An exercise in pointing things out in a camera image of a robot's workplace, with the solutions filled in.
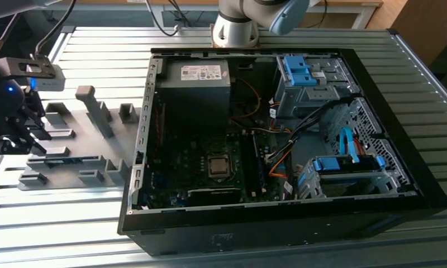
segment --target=blue latch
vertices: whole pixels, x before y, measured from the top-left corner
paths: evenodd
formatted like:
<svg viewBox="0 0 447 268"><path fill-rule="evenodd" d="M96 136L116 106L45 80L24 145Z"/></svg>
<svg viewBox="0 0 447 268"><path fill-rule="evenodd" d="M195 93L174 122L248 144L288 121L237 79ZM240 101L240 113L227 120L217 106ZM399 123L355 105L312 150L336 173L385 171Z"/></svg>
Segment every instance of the blue latch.
<svg viewBox="0 0 447 268"><path fill-rule="evenodd" d="M297 180L297 187L301 185L304 179L305 179L305 173L303 173L301 177L299 177L299 180Z"/></svg>
<svg viewBox="0 0 447 268"><path fill-rule="evenodd" d="M377 156L375 157L375 160L376 160L376 162L377 162L377 164L379 164L379 167L383 169L383 168L385 167L385 161L384 161L384 158L383 158L380 155L377 155Z"/></svg>
<svg viewBox="0 0 447 268"><path fill-rule="evenodd" d="M319 162L321 163L323 170L339 170L340 164L337 163L337 159L335 157L319 158Z"/></svg>
<svg viewBox="0 0 447 268"><path fill-rule="evenodd" d="M291 85L313 86L317 84L316 79L312 78L309 73L309 65L305 64L301 56L285 56L284 66L291 79Z"/></svg>
<svg viewBox="0 0 447 268"><path fill-rule="evenodd" d="M316 171L321 170L321 165L320 165L320 162L317 161L317 159L313 160L312 165L313 165Z"/></svg>
<svg viewBox="0 0 447 268"><path fill-rule="evenodd" d="M344 139L347 140L348 151L345 151L344 149ZM343 127L341 132L340 132L340 155L345 155L345 154L351 156L353 163L359 163L356 145L352 140L352 132L349 128Z"/></svg>

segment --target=black cable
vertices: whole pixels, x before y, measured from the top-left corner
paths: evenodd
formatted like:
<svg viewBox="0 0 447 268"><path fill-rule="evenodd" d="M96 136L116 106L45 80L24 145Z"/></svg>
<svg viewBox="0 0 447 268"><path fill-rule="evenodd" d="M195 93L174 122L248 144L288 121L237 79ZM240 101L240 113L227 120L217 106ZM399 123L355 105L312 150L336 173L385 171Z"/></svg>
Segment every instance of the black cable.
<svg viewBox="0 0 447 268"><path fill-rule="evenodd" d="M325 17L327 17L327 13L328 13L328 1L324 0L324 12L323 12L321 20L320 20L319 23L316 23L316 24L308 26L307 28L313 28L315 26L317 26L317 28L319 28L319 27L321 26L321 23L323 23Z"/></svg>
<svg viewBox="0 0 447 268"><path fill-rule="evenodd" d="M268 160L273 159L277 155L287 152L292 145L295 144L296 140L299 139L299 135L304 130L307 130L311 126L313 126L320 121L321 113L328 110L329 108L335 107L339 104L351 103L353 98L357 97L357 94L351 97L343 97L339 100L332 100L331 102L325 103L320 106L316 110L313 110L300 121L296 125L295 129L291 132L288 142L271 154Z"/></svg>
<svg viewBox="0 0 447 268"><path fill-rule="evenodd" d="M197 23L200 21L201 15L203 15L204 11L200 12L199 18L196 18L195 23Z"/></svg>
<svg viewBox="0 0 447 268"><path fill-rule="evenodd" d="M166 33L164 31L162 27L158 25L158 22L157 22L157 19L156 19L156 15L154 15L154 12L152 11L152 7L150 7L150 5L148 3L148 0L144 0L144 1L145 1L145 5L148 6L148 10L150 12L150 16L152 16L152 19L154 20L154 23L156 23L156 26L157 26L158 30L161 30L162 34L165 34L166 36L169 36L169 37L174 36L177 34L177 32L178 32L178 28L174 29L173 33Z"/></svg>
<svg viewBox="0 0 447 268"><path fill-rule="evenodd" d="M170 5L174 7L174 9L177 10L177 12L178 12L178 14L180 14L180 17L181 17L181 19L182 19L182 21L184 21L184 27L190 27L190 23L189 23L189 21L188 21L188 19L186 19L185 14L184 14L184 13L181 12L181 10L180 10L180 7L178 7L177 2L176 2L174 0L168 0L168 1L169 1Z"/></svg>
<svg viewBox="0 0 447 268"><path fill-rule="evenodd" d="M9 36L9 33L12 32L13 27L14 27L14 24L17 23L20 17L21 17L21 13L16 13L16 14L13 15L12 20L8 22L5 31L2 32L1 37L0 37L0 39L1 39L2 41L6 41L8 36Z"/></svg>
<svg viewBox="0 0 447 268"><path fill-rule="evenodd" d="M49 41L49 39L52 38L52 35L56 33L56 31L58 30L58 28L61 27L62 23L65 23L69 14L73 11L74 5L76 5L76 1L77 0L72 0L68 10L65 12L65 15L62 16L62 18L60 19L60 21L57 22L57 24L54 25L54 27L52 28L52 30L49 31L49 33L45 35L45 37L41 39L41 41L36 44L36 48L34 48L34 56L40 54L41 52L41 48L45 45L45 43Z"/></svg>

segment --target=metal table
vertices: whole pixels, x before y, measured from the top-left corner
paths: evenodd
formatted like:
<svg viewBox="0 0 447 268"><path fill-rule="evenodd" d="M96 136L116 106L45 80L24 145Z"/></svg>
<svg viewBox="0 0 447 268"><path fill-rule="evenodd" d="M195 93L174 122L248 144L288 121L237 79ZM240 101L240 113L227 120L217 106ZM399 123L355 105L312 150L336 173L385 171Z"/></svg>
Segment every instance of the metal table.
<svg viewBox="0 0 447 268"><path fill-rule="evenodd" d="M356 50L447 193L447 91L400 37L387 31L308 29L285 37L261 31L261 45ZM84 109L74 89L92 84L109 108L141 105L149 49L176 46L209 46L208 29L169 38L153 28L65 28L50 58L66 89L42 92L44 101ZM153 259L116 234L121 188L22 192L16 185L25 160L0 157L0 267L447 267L447 210L361 241Z"/></svg>

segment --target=wire bundle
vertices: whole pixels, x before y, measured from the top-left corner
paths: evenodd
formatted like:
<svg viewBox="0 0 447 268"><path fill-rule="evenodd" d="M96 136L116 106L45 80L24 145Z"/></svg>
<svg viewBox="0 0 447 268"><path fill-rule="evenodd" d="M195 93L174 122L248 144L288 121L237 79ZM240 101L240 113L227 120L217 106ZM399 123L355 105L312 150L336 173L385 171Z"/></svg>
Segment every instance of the wire bundle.
<svg viewBox="0 0 447 268"><path fill-rule="evenodd" d="M313 126L319 122L321 113L325 112L329 108L335 107L339 104L349 103L352 101L352 99L353 99L353 97L344 97L344 98L340 98L339 100L333 100L333 101L328 102L327 104L320 106L316 110L313 110L301 119L300 123L296 125L295 129L292 130L292 132L289 134L288 142L280 147L280 149L277 151L275 151L273 153L271 153L267 156L267 161L271 161L280 154L283 154L280 159L276 161L272 169L269 170L269 176L275 176L275 175L279 176L280 175L280 174L275 174L273 172L275 172L279 164L283 162L283 160L288 156L288 154L292 150L292 146L293 146L295 142L297 141L299 136L303 133L303 131L307 130L311 126Z"/></svg>

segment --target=cable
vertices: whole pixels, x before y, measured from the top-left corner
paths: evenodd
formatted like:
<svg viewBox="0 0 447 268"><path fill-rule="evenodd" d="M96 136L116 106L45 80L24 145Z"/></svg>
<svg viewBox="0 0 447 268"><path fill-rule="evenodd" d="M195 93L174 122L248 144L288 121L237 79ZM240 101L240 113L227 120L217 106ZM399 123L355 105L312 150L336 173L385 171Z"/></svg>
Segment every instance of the cable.
<svg viewBox="0 0 447 268"><path fill-rule="evenodd" d="M308 26L307 28L313 28L315 26L317 26L317 28L321 26L321 23L327 17L327 13L328 13L328 1L324 0L324 12L323 12L323 17L319 23L315 23L313 25Z"/></svg>
<svg viewBox="0 0 447 268"><path fill-rule="evenodd" d="M357 140L356 138L352 138L352 141L353 141L355 144L356 144L359 154L360 154L360 155L365 155L365 152L364 152L363 146L361 146L360 143L359 143L359 140Z"/></svg>
<svg viewBox="0 0 447 268"><path fill-rule="evenodd" d="M52 35L56 33L56 31L58 30L58 28L61 27L61 25L65 23L69 14L73 11L74 5L76 5L76 1L77 0L72 0L68 10L62 16L62 18L60 19L60 21L57 22L57 24L54 25L54 27L52 28L52 30L49 31L49 33L44 36L44 38L41 39L40 42L37 42L36 44L36 48L34 48L34 56L37 56L41 53L41 48L45 45L45 43L49 41L49 39L52 38Z"/></svg>
<svg viewBox="0 0 447 268"><path fill-rule="evenodd" d="M157 19L156 19L156 15L154 15L154 12L152 11L152 7L149 5L148 0L144 0L144 2L145 2L145 5L148 6L148 10L150 12L150 16L152 16L152 19L154 20L154 23L156 23L156 26L157 26L158 30L161 30L162 34L165 34L168 37L174 36L177 34L177 32L178 32L178 27L177 26L174 27L174 30L173 30L172 33L166 33L164 31L162 27L158 25L158 22L157 22Z"/></svg>
<svg viewBox="0 0 447 268"><path fill-rule="evenodd" d="M264 131L268 133L280 133L279 131L273 131L273 130L265 130L264 128L260 127L247 127L244 126L240 122L237 122L233 118L231 118L231 121L241 128L247 129L247 130L259 130L259 131Z"/></svg>
<svg viewBox="0 0 447 268"><path fill-rule="evenodd" d="M5 30L4 30L2 34L1 34L1 37L0 37L0 50L1 50L2 45L5 44L8 36L9 36L10 32L12 32L12 30L13 30L14 24L18 21L20 17L21 17L21 13L16 13L13 15L12 20L8 22L6 28L5 28Z"/></svg>
<svg viewBox="0 0 447 268"><path fill-rule="evenodd" d="M181 12L178 4L177 4L177 2L174 0L168 0L168 1L169 1L170 5L174 7L174 9L177 10L177 12L178 12L178 14L181 16L181 20L184 21L184 27L186 27L186 25L188 25L188 27L190 27L190 23L189 23L189 21L186 19L186 16L185 16L185 14L188 12L185 14Z"/></svg>
<svg viewBox="0 0 447 268"><path fill-rule="evenodd" d="M269 120L269 130L279 131L277 128L273 128L273 122L275 122L275 119L272 118L272 119ZM291 130L289 130L288 128L285 128L285 129L284 129L284 132L285 132L285 133L291 133Z"/></svg>
<svg viewBox="0 0 447 268"><path fill-rule="evenodd" d="M261 101L260 101L260 95L259 93L256 92L255 88L252 85L249 85L249 83L247 81L244 81L243 79L237 78L239 81L241 81L248 87L249 89L253 91L255 93L255 96L256 96L256 100L257 100L257 104L256 104L256 108L253 110L253 112L248 113L248 114L244 114L241 116L233 116L231 117L231 119L240 119L240 118L245 118L248 116L252 116L259 110L260 110L260 105L261 105Z"/></svg>
<svg viewBox="0 0 447 268"><path fill-rule="evenodd" d="M204 11L200 12L199 18L196 18L195 23L197 23L200 21L201 15L203 15Z"/></svg>
<svg viewBox="0 0 447 268"><path fill-rule="evenodd" d="M275 166L273 166L272 169L269 170L269 176L276 175L276 174L273 173L273 171L276 170L276 167L277 167L277 165L281 163L281 161L284 160L285 156L289 154L291 149L292 149L292 148L289 148L289 150L287 150L287 152L285 152L284 155L281 156L280 160L277 160Z"/></svg>

